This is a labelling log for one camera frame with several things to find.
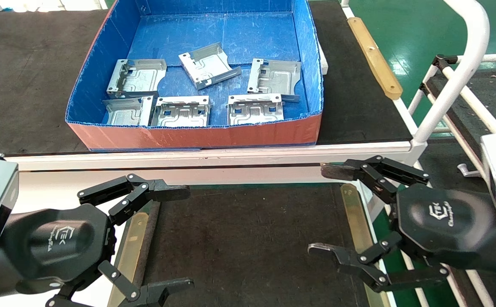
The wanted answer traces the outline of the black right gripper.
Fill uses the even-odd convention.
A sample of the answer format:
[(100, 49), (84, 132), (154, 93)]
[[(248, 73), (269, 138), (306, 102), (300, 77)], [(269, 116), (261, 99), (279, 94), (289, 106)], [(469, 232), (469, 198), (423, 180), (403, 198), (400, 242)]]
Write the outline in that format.
[[(322, 163), (321, 175), (359, 180), (385, 204), (396, 203), (395, 229), (406, 240), (407, 253), (457, 269), (496, 274), (496, 208), (489, 194), (425, 186), (429, 174), (382, 156), (348, 159), (341, 165)], [(410, 187), (397, 193), (389, 179)], [(362, 253), (328, 243), (311, 243), (307, 251), (330, 257), (337, 272), (359, 278), (377, 293), (445, 282), (450, 272), (442, 265), (388, 273), (376, 267), (394, 248), (404, 246), (398, 232)]]

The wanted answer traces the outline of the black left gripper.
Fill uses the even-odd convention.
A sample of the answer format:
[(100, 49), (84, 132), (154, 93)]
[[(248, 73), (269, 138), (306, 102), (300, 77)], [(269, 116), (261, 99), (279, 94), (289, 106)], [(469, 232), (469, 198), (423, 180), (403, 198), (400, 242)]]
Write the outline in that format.
[[(120, 307), (163, 307), (170, 295), (194, 287), (191, 278), (176, 278), (137, 288), (109, 262), (116, 243), (113, 225), (122, 225), (149, 202), (186, 200), (189, 186), (129, 174), (77, 195), (82, 205), (74, 209), (10, 216), (0, 236), (0, 297), (38, 295), (66, 285), (46, 306), (86, 307), (72, 296), (100, 273), (125, 296)], [(118, 198), (109, 217), (95, 207)]]

